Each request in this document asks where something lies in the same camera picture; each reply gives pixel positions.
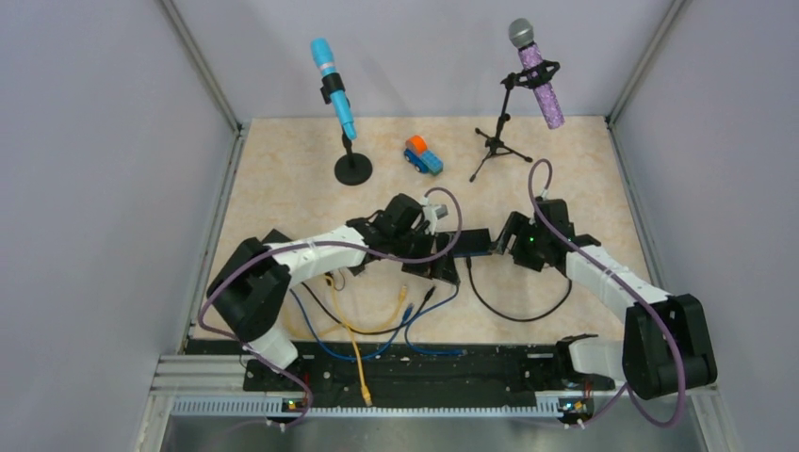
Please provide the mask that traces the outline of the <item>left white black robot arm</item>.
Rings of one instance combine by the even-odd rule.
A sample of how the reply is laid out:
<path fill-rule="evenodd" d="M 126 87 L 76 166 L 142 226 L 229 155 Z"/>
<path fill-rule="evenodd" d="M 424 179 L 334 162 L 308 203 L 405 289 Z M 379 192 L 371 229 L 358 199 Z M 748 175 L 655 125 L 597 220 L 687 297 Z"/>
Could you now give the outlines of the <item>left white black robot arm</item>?
<path fill-rule="evenodd" d="M 287 293 L 328 272 L 363 268 L 376 260 L 424 265 L 446 257 L 464 226 L 461 205 L 457 200 L 451 203 L 457 226 L 436 253 L 418 244 L 436 236 L 447 207 L 428 196 L 415 200 L 404 193 L 371 216 L 352 218 L 324 234 L 284 242 L 247 239 L 210 284 L 197 322 L 208 330 L 204 316 L 215 309 L 227 326 L 224 335 L 266 365 L 267 378 L 275 386 L 290 389 L 301 380 L 302 364 L 295 345 L 277 324 Z"/>

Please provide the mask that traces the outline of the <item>small black ribbed network switch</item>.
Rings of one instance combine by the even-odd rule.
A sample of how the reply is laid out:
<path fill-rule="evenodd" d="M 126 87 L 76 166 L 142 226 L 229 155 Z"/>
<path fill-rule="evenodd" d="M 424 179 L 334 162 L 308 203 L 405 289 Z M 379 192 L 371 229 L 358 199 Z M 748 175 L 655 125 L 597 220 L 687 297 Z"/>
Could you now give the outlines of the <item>small black ribbed network switch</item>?
<path fill-rule="evenodd" d="M 488 228 L 463 230 L 450 252 L 454 258 L 487 256 L 492 253 L 492 245 Z"/>

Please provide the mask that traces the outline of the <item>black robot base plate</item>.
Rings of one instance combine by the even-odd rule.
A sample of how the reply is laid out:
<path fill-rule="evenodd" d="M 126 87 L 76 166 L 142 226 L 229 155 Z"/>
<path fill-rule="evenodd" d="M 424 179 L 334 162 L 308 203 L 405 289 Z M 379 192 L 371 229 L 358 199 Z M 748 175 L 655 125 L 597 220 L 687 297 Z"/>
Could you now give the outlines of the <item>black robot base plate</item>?
<path fill-rule="evenodd" d="M 552 345 L 430 345 L 428 354 L 404 344 L 361 346 L 363 364 L 344 343 L 299 342 L 298 359 L 287 370 L 313 393 L 315 409 L 362 408 L 364 381 L 375 408 L 527 408 L 549 391 L 612 391 L 601 376 L 569 374 Z"/>

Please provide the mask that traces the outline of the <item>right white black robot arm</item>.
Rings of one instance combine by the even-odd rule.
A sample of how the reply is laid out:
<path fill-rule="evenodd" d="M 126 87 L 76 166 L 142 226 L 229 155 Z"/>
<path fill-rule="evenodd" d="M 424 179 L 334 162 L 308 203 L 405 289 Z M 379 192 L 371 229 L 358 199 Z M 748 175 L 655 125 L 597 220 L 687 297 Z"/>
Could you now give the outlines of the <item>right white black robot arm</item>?
<path fill-rule="evenodd" d="M 620 340 L 595 334 L 560 340 L 552 374 L 561 386 L 577 388 L 597 375 L 624 381 L 650 400 L 716 382 L 707 320 L 696 297 L 656 287 L 612 258 L 593 236 L 576 234 L 565 201 L 538 198 L 536 204 L 531 217 L 517 211 L 508 216 L 493 251 L 509 253 L 516 265 L 534 271 L 557 269 L 596 296 L 624 327 Z"/>

